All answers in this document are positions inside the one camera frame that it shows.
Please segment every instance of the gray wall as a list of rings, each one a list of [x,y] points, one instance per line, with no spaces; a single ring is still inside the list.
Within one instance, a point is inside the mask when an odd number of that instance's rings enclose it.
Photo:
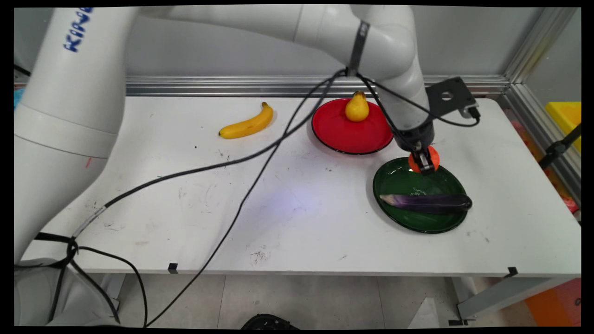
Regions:
[[[353,5],[361,14],[367,5]],[[412,6],[424,74],[502,74],[541,8]],[[15,62],[33,67],[50,10],[15,9]],[[139,17],[131,75],[307,75],[342,67],[321,51],[247,31]]]
[[[582,100],[582,9],[573,15],[557,41],[526,80],[543,106]]]

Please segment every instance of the red plate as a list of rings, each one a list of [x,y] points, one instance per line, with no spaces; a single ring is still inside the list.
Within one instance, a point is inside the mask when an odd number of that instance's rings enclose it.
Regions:
[[[380,107],[367,102],[367,118],[352,122],[345,114],[349,101],[332,100],[318,108],[311,120],[315,136],[329,148],[352,155],[374,153],[388,146],[393,135]]]

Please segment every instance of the yellow box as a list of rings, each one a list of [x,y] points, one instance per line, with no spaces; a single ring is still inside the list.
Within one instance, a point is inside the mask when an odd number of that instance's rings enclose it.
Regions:
[[[581,102],[549,102],[545,109],[565,134],[569,134],[582,122]],[[581,153],[582,137],[574,141],[573,145]]]

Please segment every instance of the plate rim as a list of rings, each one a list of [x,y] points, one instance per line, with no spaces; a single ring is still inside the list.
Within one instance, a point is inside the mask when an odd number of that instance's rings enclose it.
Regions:
[[[406,159],[407,162],[408,162],[408,158],[406,158],[406,157],[397,157],[395,159],[392,159],[392,160],[384,163],[383,165],[381,165],[377,169],[377,171],[375,172],[375,175],[373,176],[373,181],[371,182],[371,190],[373,191],[373,195],[375,197],[375,201],[377,202],[377,204],[380,207],[380,209],[386,214],[386,216],[388,216],[388,218],[390,218],[391,220],[395,221],[398,225],[400,225],[402,227],[405,227],[407,229],[410,229],[411,231],[415,231],[415,232],[419,232],[419,233],[423,233],[423,234],[441,234],[441,233],[449,232],[449,231],[455,229],[456,227],[460,226],[462,224],[462,222],[464,222],[464,220],[466,219],[466,215],[468,214],[468,211],[464,211],[464,212],[461,213],[460,221],[458,223],[454,224],[451,228],[440,230],[440,231],[426,231],[426,230],[423,230],[423,229],[418,229],[418,228],[414,228],[414,227],[408,226],[408,225],[400,222],[398,219],[392,217],[392,215],[389,214],[388,212],[386,212],[385,208],[380,203],[380,199],[379,199],[380,197],[379,197],[379,195],[377,194],[377,192],[375,190],[375,187],[374,187],[374,185],[375,185],[375,179],[377,178],[378,172],[380,171],[380,169],[383,166],[386,166],[388,163],[391,163],[392,161],[399,160],[399,159]],[[456,178],[454,176],[454,174],[452,174],[450,171],[447,170],[447,168],[444,168],[441,165],[440,165],[440,168],[439,169],[443,169],[444,171],[448,172],[451,176],[453,176],[454,179],[456,180],[456,182],[458,182],[458,184],[460,185],[460,188],[462,188],[462,193],[464,195],[467,195],[466,194],[466,190],[464,189],[464,186],[462,186],[462,183],[460,183],[460,181],[458,180],[458,178]]]

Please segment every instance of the green plate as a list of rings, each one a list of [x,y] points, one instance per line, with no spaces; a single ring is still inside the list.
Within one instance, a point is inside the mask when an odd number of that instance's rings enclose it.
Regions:
[[[466,194],[464,188],[446,168],[440,166],[431,175],[423,176],[410,169],[408,158],[400,157],[385,163],[375,173],[373,195],[380,208],[393,221],[421,233],[443,233],[456,228],[466,217],[466,211],[435,215],[399,209],[382,201],[379,195]]]

